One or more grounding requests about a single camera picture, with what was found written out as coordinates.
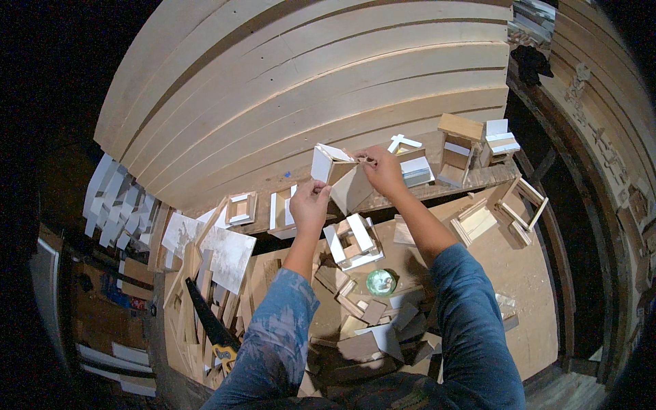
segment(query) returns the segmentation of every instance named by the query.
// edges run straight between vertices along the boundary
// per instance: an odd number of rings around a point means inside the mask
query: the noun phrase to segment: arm
[[[290,211],[297,236],[287,258],[253,313],[234,369],[203,409],[293,397],[308,357],[308,330],[319,301],[310,286],[312,256],[325,222],[330,187],[300,186]]]
[[[396,156],[379,147],[356,154],[370,160],[371,185],[401,213],[436,288],[444,384],[463,407],[523,407],[523,387],[506,345],[492,284],[481,265],[405,187]]]
[[[401,165],[396,155],[373,146],[357,152],[357,157],[366,157],[364,171],[371,185],[392,202],[405,221],[415,245],[427,266],[444,249],[457,240],[403,183]]]

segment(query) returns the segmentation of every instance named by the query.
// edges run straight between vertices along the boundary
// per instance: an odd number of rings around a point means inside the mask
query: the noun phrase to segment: right hand
[[[369,183],[381,195],[391,199],[396,194],[407,191],[396,155],[379,146],[360,150],[354,155],[367,158],[367,161],[362,163],[365,174]]]

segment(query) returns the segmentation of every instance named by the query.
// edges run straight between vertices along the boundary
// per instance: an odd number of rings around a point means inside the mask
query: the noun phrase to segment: wooden table
[[[441,131],[434,131],[412,137],[413,140],[423,143],[426,148],[426,157],[434,173],[437,173],[438,164],[441,161],[442,148],[444,146],[444,136]],[[241,234],[254,235],[266,232],[269,229],[269,210],[271,202],[271,193],[278,192],[284,188],[292,186],[294,183],[302,182],[310,178],[311,164],[290,171],[289,174],[275,175],[266,180],[260,181],[257,185],[244,186],[243,192],[256,191],[257,209],[255,211],[255,222],[252,224],[234,226],[230,228]],[[449,185],[442,181],[435,181],[431,184],[423,184],[410,188],[415,197],[424,201],[441,196],[457,194],[459,192],[473,191],[480,188],[489,188],[505,182],[514,180],[520,175],[517,166],[511,162],[507,165],[500,164],[493,167],[472,169],[469,171],[467,179],[462,188]],[[374,191],[354,210],[354,213],[366,213],[379,209],[389,208],[392,204],[378,192]],[[185,215],[191,218],[197,218],[203,213],[209,211],[211,206],[201,207],[199,209],[186,212]],[[337,219],[337,215],[329,215],[328,221]]]
[[[430,211],[451,227],[449,221],[461,209],[473,205],[483,197],[488,197],[489,208],[499,223],[475,239],[469,251],[485,269],[495,291],[516,300],[520,324],[506,333],[506,341],[520,376],[525,380],[557,359],[556,311],[544,254],[535,233],[533,244],[520,248],[508,231],[510,219],[492,209],[492,204],[501,198],[506,190],[507,184],[504,184],[479,192],[474,200],[464,197],[433,207]],[[523,207],[523,203],[514,195],[510,198],[509,205],[515,210]],[[385,259],[347,272],[358,283],[349,294],[349,298],[354,302],[371,298],[366,290],[364,278],[371,270],[377,268],[393,269],[399,275],[400,280],[395,293],[422,284],[429,297],[433,294],[426,264],[416,248],[393,242],[394,227],[393,220],[375,226]],[[327,250],[325,240],[319,241],[318,250]],[[263,264],[272,258],[284,259],[287,251],[288,249],[282,249],[253,256],[245,275],[250,283],[246,283],[244,289],[251,289],[259,294],[265,292],[262,285]],[[321,301],[321,306],[314,316],[310,334],[315,337],[334,335],[338,332],[342,317],[348,313],[340,308],[340,304],[333,299],[332,294],[318,281],[313,282],[313,289]]]

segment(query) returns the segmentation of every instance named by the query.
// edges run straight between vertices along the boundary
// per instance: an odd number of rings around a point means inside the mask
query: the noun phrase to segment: hand
[[[369,147],[354,154],[356,157],[366,157],[362,163],[369,183],[381,195],[389,200],[391,197],[407,191],[403,183],[401,165],[396,155],[379,146]]]
[[[289,212],[294,218],[297,235],[321,235],[326,221],[326,210],[330,199],[330,185],[318,180],[310,180],[300,185],[289,202]]]

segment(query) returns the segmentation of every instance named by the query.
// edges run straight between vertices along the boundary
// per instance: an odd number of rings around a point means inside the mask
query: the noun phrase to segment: left hand
[[[321,235],[331,188],[325,182],[314,179],[298,186],[289,202],[289,212],[294,218],[297,235],[317,238]]]

